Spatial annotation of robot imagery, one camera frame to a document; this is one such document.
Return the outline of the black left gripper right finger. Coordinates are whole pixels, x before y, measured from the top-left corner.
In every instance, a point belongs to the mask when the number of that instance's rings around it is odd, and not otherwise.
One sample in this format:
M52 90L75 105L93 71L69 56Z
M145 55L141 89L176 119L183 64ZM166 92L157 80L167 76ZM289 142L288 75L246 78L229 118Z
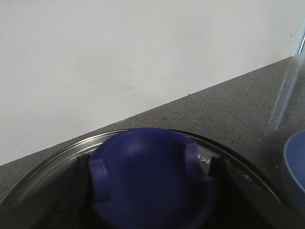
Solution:
M208 175L220 182L219 198L206 229L268 229L269 224L256 212L229 177L225 161L213 157Z

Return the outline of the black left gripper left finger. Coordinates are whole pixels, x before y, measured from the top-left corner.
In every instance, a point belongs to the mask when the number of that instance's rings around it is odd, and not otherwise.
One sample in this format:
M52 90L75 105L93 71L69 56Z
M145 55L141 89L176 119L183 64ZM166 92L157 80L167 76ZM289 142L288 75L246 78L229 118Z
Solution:
M95 216L89 206L89 155L77 158L76 171L55 206L38 223L38 229L94 229Z

